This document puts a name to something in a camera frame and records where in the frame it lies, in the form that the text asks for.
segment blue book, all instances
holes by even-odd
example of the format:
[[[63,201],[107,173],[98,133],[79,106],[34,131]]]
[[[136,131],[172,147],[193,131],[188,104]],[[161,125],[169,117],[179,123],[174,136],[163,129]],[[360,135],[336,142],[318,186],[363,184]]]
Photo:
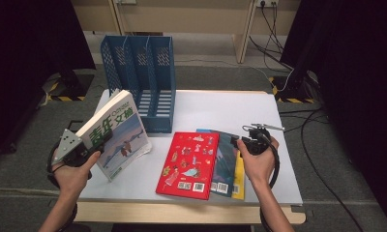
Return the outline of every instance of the blue book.
[[[216,132],[220,135],[218,151],[212,176],[211,192],[217,195],[231,197],[234,189],[236,157],[238,150],[230,143],[231,137],[238,135],[208,129],[197,129],[197,132]]]

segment finger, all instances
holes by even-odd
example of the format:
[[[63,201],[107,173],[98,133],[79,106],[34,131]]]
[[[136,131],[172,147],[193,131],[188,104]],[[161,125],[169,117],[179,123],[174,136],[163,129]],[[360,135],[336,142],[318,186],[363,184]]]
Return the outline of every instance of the finger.
[[[242,157],[245,155],[248,155],[249,154],[249,151],[248,151],[248,148],[247,146],[245,145],[244,141],[242,141],[241,139],[238,139],[236,140],[236,144],[238,145],[238,148],[239,148],[239,151],[241,152],[242,154]]]
[[[52,154],[52,160],[50,161],[51,163],[54,161],[55,156],[57,156],[57,152],[58,152],[58,147],[54,150],[54,153]],[[61,165],[64,165],[64,162],[62,160],[52,164],[51,170],[54,171],[56,168],[60,167]]]
[[[87,170],[90,170],[92,166],[97,162],[98,158],[100,157],[101,152],[97,151],[91,157],[86,161],[84,164],[82,164],[81,168],[85,168]]]
[[[273,136],[271,136],[270,140],[271,140],[271,144],[276,148],[276,150],[278,150],[278,147],[279,147],[278,140],[276,140],[276,138]]]

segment power outlet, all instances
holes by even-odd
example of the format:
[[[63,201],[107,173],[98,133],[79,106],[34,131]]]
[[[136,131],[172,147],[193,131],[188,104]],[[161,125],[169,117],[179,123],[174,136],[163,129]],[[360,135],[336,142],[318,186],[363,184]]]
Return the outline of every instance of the power outlet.
[[[265,8],[272,8],[275,6],[278,7],[279,0],[263,0],[265,2]],[[257,0],[257,7],[260,7],[262,0]]]

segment white book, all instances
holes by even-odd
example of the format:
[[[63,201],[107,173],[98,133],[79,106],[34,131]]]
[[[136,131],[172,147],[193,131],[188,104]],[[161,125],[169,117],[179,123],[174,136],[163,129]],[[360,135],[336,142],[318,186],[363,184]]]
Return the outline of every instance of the white book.
[[[133,95],[126,90],[115,92],[75,135],[88,149],[105,141],[97,165],[109,181],[152,149]]]

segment red book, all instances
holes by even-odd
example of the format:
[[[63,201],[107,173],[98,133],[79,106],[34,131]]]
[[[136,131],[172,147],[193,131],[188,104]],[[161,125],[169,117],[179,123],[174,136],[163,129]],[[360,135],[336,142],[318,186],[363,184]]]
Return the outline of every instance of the red book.
[[[175,132],[156,193],[209,199],[219,134]]]

